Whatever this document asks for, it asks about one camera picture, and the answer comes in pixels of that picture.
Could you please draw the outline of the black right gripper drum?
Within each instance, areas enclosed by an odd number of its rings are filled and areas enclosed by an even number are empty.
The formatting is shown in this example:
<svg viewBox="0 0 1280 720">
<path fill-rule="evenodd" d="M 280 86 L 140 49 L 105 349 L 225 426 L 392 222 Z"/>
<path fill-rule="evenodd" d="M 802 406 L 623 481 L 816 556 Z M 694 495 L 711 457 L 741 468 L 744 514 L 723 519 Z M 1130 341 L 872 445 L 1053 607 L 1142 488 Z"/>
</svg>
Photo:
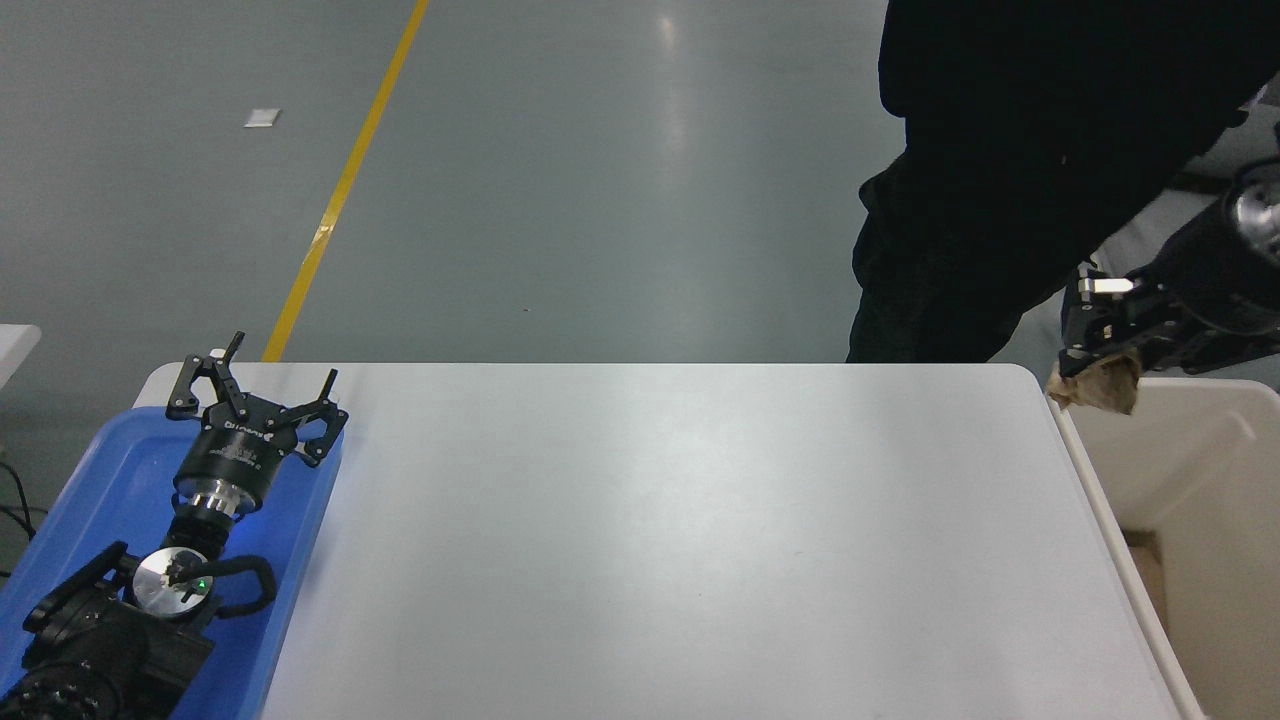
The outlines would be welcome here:
<svg viewBox="0 0 1280 720">
<path fill-rule="evenodd" d="M 1148 273 L 1194 318 L 1229 334 L 1277 329 L 1277 209 L 1239 215 L 1213 204 L 1175 232 Z"/>
</svg>

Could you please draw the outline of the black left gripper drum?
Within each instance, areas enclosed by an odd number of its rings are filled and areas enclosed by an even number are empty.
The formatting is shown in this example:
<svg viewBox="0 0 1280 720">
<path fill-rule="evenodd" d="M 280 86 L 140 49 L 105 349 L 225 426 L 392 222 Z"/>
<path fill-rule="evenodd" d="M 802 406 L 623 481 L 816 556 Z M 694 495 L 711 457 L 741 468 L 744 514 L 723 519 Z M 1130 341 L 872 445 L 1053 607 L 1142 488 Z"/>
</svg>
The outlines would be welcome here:
<svg viewBox="0 0 1280 720">
<path fill-rule="evenodd" d="M 298 441 L 300 419 L 289 409 L 255 395 L 242 414 L 229 402 L 206 409 L 202 429 L 179 465 L 174 487 L 180 497 L 232 491 L 239 510 L 260 510 L 285 456 Z"/>
</svg>

